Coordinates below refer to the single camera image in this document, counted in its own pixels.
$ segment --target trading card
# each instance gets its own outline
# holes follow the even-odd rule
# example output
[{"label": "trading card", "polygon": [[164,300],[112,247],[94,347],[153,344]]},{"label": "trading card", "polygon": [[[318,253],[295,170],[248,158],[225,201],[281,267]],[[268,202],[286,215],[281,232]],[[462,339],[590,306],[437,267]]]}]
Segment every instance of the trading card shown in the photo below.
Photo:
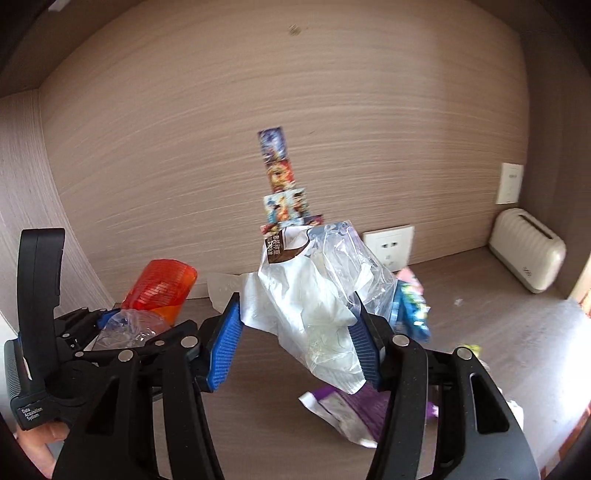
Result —
[{"label": "trading card", "polygon": [[261,225],[261,233],[265,238],[271,235],[275,235],[277,232],[279,232],[279,230],[281,230],[281,228],[279,227],[278,223],[269,223],[267,225]]},{"label": "trading card", "polygon": [[289,160],[280,160],[267,164],[267,176],[273,192],[284,192],[296,187]]},{"label": "trading card", "polygon": [[304,219],[303,218],[295,218],[293,220],[287,220],[285,222],[279,222],[279,226],[281,228],[285,228],[286,226],[300,226],[300,225],[304,225]]},{"label": "trading card", "polygon": [[284,193],[287,195],[290,219],[310,216],[310,208],[306,199],[306,189],[292,189]]},{"label": "trading card", "polygon": [[265,163],[287,159],[287,146],[281,127],[269,128],[259,132],[259,142],[261,143],[262,156]]},{"label": "trading card", "polygon": [[322,215],[310,215],[302,218],[304,225],[319,226],[324,225],[324,217]]},{"label": "trading card", "polygon": [[290,220],[291,214],[288,202],[287,192],[274,193],[263,197],[263,204],[267,213],[267,223],[279,223]]}]

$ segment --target wooden tabletop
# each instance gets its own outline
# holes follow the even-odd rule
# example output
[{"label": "wooden tabletop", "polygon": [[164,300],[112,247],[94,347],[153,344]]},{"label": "wooden tabletop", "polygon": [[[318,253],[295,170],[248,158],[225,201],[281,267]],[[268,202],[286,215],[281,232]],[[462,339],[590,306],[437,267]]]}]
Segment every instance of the wooden tabletop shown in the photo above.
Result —
[{"label": "wooden tabletop", "polygon": [[[428,348],[482,347],[507,399],[525,411],[525,435],[541,467],[591,400],[591,321],[551,289],[533,295],[481,248],[413,265],[431,306]],[[182,318],[217,314],[187,301]],[[322,385],[269,333],[245,328],[228,380],[204,395],[225,478],[365,478],[374,450],[348,442],[298,397]],[[154,407],[161,474],[170,477],[161,401]],[[433,466],[435,424],[426,428],[420,476]]]}]

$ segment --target orange plastic container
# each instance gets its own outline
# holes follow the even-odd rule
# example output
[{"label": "orange plastic container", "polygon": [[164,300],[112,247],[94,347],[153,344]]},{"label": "orange plastic container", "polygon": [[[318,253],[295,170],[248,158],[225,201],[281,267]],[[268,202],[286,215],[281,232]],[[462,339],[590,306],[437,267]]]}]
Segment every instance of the orange plastic container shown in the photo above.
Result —
[{"label": "orange plastic container", "polygon": [[177,260],[152,260],[135,282],[122,309],[149,310],[174,325],[189,291],[197,280],[197,271]]}]

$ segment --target purple snack wrapper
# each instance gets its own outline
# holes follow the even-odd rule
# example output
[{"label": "purple snack wrapper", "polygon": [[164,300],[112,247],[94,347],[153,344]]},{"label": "purple snack wrapper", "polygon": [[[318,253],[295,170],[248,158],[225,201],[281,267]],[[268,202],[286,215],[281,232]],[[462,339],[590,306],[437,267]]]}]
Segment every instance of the purple snack wrapper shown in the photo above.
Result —
[{"label": "purple snack wrapper", "polygon": [[[325,385],[300,397],[308,410],[325,419],[351,442],[368,448],[377,447],[389,399],[390,392],[378,392],[367,383],[354,394]],[[427,402],[426,418],[437,417],[438,413],[438,407]]]}]

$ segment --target wall outlet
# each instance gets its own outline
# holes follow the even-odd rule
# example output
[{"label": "wall outlet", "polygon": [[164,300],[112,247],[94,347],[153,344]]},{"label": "wall outlet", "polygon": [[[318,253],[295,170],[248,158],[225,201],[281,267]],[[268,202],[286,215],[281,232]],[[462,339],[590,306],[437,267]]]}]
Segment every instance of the wall outlet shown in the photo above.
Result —
[{"label": "wall outlet", "polygon": [[517,203],[522,179],[523,165],[503,163],[501,181],[499,182],[499,193],[496,198],[497,204]]},{"label": "wall outlet", "polygon": [[386,228],[363,234],[363,243],[390,272],[402,270],[408,264],[413,245],[412,225]]}]

